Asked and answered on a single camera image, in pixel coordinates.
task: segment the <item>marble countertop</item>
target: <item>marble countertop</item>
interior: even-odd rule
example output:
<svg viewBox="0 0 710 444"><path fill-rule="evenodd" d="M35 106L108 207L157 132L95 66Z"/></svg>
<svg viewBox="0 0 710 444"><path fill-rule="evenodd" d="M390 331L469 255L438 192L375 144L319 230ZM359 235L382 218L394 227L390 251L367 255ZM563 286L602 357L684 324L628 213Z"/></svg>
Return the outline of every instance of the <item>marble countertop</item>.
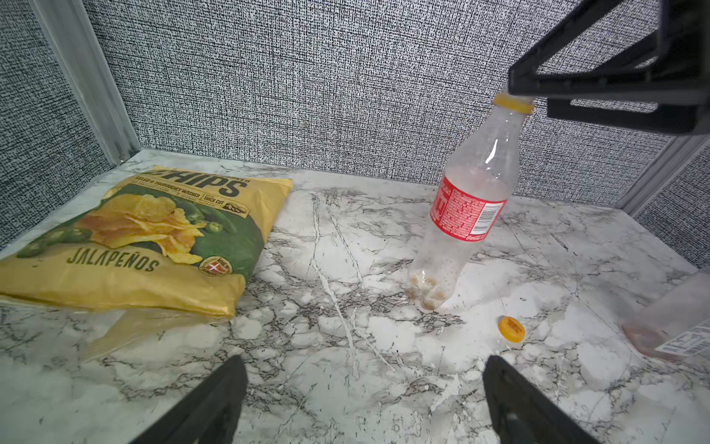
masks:
<svg viewBox="0 0 710 444"><path fill-rule="evenodd" d="M618 327L695 268L619 210L511 198L454 297L422 314L403 280L435 187L146 150L5 254L152 166L293 178L236 317L81 364L118 313L0 309L3 442L127 443L233 354L250 383L239 443L495 443L490 354L602 442L710 435L710 365L648 359Z"/></svg>

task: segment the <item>bottle cap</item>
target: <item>bottle cap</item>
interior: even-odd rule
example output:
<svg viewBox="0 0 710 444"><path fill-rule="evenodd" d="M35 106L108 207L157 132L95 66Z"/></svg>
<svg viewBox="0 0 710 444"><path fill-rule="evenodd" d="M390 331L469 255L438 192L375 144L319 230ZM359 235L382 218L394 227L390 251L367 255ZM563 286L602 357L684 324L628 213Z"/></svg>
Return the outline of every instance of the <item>bottle cap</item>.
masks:
<svg viewBox="0 0 710 444"><path fill-rule="evenodd" d="M498 323L498 329L504 338L511 342L522 342L525 339L525 327L517 319L503 316Z"/></svg>
<svg viewBox="0 0 710 444"><path fill-rule="evenodd" d="M531 114L535 98L527 96L514 96L508 93L508 87L503 86L503 89L493 98L493 104L499 107L512 109L521 114Z"/></svg>

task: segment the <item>gray textured wall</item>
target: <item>gray textured wall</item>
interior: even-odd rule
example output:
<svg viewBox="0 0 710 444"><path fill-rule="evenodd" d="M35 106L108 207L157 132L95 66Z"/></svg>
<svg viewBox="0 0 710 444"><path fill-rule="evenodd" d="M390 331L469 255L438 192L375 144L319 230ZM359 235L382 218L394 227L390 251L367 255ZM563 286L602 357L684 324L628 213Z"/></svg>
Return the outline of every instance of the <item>gray textured wall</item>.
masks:
<svg viewBox="0 0 710 444"><path fill-rule="evenodd" d="M710 144L636 220L693 265L710 266Z"/></svg>
<svg viewBox="0 0 710 444"><path fill-rule="evenodd" d="M26 0L0 1L0 247L110 168Z"/></svg>
<svg viewBox="0 0 710 444"><path fill-rule="evenodd" d="M84 3L144 147L437 183L510 64L578 2ZM627 1L546 68L608 59L656 8ZM614 205L667 140L551 120L542 103L517 193Z"/></svg>

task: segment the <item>jalapeño chips bag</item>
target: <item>jalapeño chips bag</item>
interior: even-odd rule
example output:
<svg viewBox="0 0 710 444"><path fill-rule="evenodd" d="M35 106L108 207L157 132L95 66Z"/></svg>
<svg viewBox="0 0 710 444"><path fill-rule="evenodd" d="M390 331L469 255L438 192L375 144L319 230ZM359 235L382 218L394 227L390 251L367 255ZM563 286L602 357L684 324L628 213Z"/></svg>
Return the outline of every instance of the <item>jalapeño chips bag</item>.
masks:
<svg viewBox="0 0 710 444"><path fill-rule="evenodd" d="M290 179L155 169L0 261L0 295L234 316Z"/></svg>

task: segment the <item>bottle neck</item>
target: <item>bottle neck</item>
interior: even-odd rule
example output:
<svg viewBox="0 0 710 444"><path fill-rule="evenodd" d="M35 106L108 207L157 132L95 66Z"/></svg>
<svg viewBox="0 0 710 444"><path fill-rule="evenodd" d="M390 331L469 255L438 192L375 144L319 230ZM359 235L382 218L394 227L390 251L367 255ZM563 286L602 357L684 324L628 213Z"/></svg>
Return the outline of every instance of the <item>bottle neck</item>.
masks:
<svg viewBox="0 0 710 444"><path fill-rule="evenodd" d="M520 129L523 127L523 122L525 122L525 118L527 116L527 114L522 114L509 108L494 105L491 110L491 115L488 116L484 122L484 126L489 122L495 122L496 127L501 131L518 136L520 135Z"/></svg>

